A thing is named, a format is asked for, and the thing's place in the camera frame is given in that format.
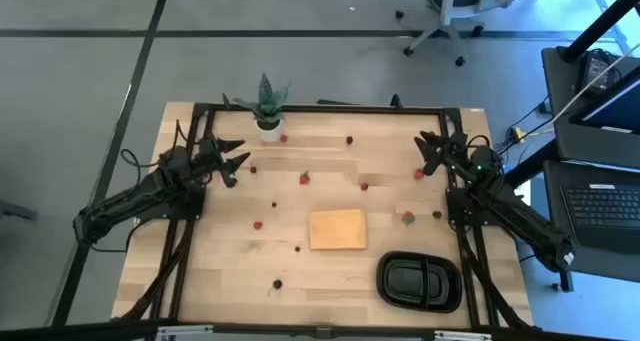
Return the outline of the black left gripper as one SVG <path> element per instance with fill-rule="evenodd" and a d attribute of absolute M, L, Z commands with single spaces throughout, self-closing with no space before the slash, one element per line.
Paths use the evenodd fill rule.
<path fill-rule="evenodd" d="M 239 148 L 244 143 L 244 140 L 223 140 L 212 136 L 201 138 L 198 152 L 192 160 L 192 176 L 201 179 L 206 175 L 219 173 L 224 185 L 233 188 L 237 184 L 236 171 L 251 153 L 246 152 L 229 159 L 224 159 L 223 154 Z"/>

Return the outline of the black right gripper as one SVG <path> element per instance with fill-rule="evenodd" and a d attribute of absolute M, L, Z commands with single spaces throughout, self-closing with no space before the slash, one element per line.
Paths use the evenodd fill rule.
<path fill-rule="evenodd" d="M 468 135 L 465 133 L 453 133 L 451 136 L 441 136 L 434 132 L 421 131 L 420 136 L 415 137 L 416 143 L 425 164 L 422 173 L 431 176 L 442 163 L 451 171 L 457 174 L 469 174 L 471 162 L 468 156 L 467 141 Z M 440 146 L 440 154 L 433 146 Z"/>

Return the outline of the black plastic tupperware container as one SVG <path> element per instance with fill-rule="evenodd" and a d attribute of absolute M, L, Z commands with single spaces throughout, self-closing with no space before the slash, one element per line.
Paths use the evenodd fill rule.
<path fill-rule="evenodd" d="M 448 314 L 461 303 L 463 282 L 461 272 L 449 259 L 390 251 L 378 261 L 376 289 L 392 306 Z"/>

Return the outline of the green plant in white pot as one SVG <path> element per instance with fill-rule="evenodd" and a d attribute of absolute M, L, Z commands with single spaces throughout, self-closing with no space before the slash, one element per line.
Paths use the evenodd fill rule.
<path fill-rule="evenodd" d="M 254 117 L 254 125 L 260 133 L 260 138 L 265 142 L 276 142 L 284 134 L 283 107 L 288 98 L 288 87 L 274 89 L 265 73 L 262 73 L 258 83 L 258 99 L 256 102 L 248 102 L 241 98 L 232 101 L 222 94 L 223 104 L 229 107 L 235 105 L 250 111 Z"/>

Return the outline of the folded yellow cloth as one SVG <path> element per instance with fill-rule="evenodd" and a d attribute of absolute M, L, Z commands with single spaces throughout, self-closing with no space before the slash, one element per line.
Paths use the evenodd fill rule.
<path fill-rule="evenodd" d="M 314 211 L 309 220 L 311 250 L 361 250 L 368 245 L 363 210 Z"/>

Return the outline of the black desk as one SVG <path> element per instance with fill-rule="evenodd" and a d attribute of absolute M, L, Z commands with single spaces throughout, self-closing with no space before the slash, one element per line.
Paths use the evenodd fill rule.
<path fill-rule="evenodd" d="M 573 233 L 565 208 L 561 186 L 567 184 L 640 184 L 640 172 L 629 172 L 591 165 L 546 161 L 543 173 L 551 222 L 566 232 L 573 244 L 575 259 L 560 273 L 557 289 L 573 290 L 571 276 L 584 273 L 640 283 L 640 254 L 623 254 L 580 245 Z"/>
<path fill-rule="evenodd" d="M 560 57 L 564 47 L 541 51 L 545 81 L 552 114 L 556 115 L 577 94 L 580 65 Z M 578 98 L 554 122 L 555 141 L 560 159 L 603 164 L 640 170 L 640 135 L 583 126 L 571 121 L 572 114 L 587 104 Z"/>

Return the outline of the white-framed office chair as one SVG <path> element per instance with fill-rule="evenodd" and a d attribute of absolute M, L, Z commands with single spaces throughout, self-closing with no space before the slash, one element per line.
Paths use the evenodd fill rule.
<path fill-rule="evenodd" d="M 436 35 L 444 35 L 451 39 L 456 48 L 457 55 L 454 58 L 454 64 L 457 67 L 462 67 L 467 61 L 467 53 L 462 45 L 460 31 L 455 27 L 454 22 L 468 22 L 473 26 L 470 31 L 471 36 L 479 37 L 484 31 L 484 24 L 482 22 L 474 24 L 471 18 L 495 8 L 506 9 L 512 2 L 513 0 L 425 0 L 424 9 L 419 13 L 396 10 L 394 18 L 404 26 L 409 25 L 411 17 L 426 16 L 425 28 L 402 52 L 405 56 L 411 56 L 418 46 L 427 39 Z"/>

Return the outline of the black power adapter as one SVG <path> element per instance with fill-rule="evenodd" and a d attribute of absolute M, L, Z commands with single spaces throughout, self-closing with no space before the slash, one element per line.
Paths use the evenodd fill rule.
<path fill-rule="evenodd" d="M 618 59 L 617 55 L 601 48 L 588 51 L 581 65 L 578 78 L 579 89 L 584 88 L 585 97 L 596 97 L 604 93 L 622 78 L 621 72 L 613 67 L 600 78 L 597 76 Z"/>

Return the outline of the black laptop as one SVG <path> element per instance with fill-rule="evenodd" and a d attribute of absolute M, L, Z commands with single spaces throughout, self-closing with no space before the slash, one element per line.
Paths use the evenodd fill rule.
<path fill-rule="evenodd" d="M 561 195 L 577 242 L 640 254 L 640 184 L 567 184 Z"/>

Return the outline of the black computer monitor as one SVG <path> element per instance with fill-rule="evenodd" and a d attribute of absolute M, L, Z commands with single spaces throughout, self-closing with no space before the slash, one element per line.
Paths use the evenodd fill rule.
<path fill-rule="evenodd" d="M 640 65 L 599 96 L 588 99 L 572 123 L 640 134 Z"/>

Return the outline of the grey chair base leg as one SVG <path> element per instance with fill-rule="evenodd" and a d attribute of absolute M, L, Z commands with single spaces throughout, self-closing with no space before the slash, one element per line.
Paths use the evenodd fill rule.
<path fill-rule="evenodd" d="M 0 199 L 0 219 L 5 216 L 15 216 L 25 220 L 35 221 L 38 214 L 34 210 Z"/>

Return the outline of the black metal post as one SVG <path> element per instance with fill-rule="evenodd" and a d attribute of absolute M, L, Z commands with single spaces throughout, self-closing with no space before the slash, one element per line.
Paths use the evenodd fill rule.
<path fill-rule="evenodd" d="M 549 141 L 533 155 L 529 156 L 514 169 L 507 172 L 505 174 L 505 182 L 513 188 L 517 188 L 539 174 L 543 169 L 543 163 L 545 161 L 557 161 L 558 157 L 556 140 Z"/>
<path fill-rule="evenodd" d="M 569 47 L 560 53 L 560 58 L 565 62 L 573 62 L 578 59 L 639 4 L 640 0 L 616 0 Z"/>

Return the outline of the black aluminium table frame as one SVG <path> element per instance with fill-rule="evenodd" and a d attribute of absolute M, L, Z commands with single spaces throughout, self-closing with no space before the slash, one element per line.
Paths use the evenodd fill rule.
<path fill-rule="evenodd" d="M 206 129 L 225 140 L 244 140 L 250 157 L 227 188 L 207 186 L 194 227 L 177 317 L 185 323 L 471 329 L 488 322 L 482 291 L 464 297 L 452 313 L 402 309 L 376 289 L 376 267 L 390 251 L 460 259 L 455 221 L 448 216 L 444 169 L 416 180 L 421 131 L 461 126 L 486 132 L 482 110 L 289 105 L 286 143 L 264 142 L 250 112 L 219 104 L 170 102 L 147 138 L 152 161 L 184 138 Z M 352 144 L 346 138 L 353 138 Z M 310 182 L 299 183 L 308 171 Z M 369 188 L 360 189 L 366 182 Z M 368 245 L 361 250 L 311 250 L 314 211 L 360 209 Z M 406 226 L 401 218 L 412 212 Z M 432 216 L 442 213 L 441 219 Z M 256 230 L 253 223 L 263 227 Z M 283 286 L 272 290 L 280 279 Z"/>

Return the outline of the black frame crossbar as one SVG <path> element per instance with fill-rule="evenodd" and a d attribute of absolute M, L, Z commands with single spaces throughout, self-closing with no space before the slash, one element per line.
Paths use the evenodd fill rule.
<path fill-rule="evenodd" d="M 338 337 L 421 338 L 427 341 L 622 341 L 620 339 L 546 332 L 537 328 L 512 329 L 479 326 L 471 329 L 283 326 L 250 324 L 193 324 L 174 319 L 116 320 L 100 323 L 0 330 L 0 341 L 131 341 L 141 338 L 201 334 L 264 334 L 307 336 L 320 340 Z"/>

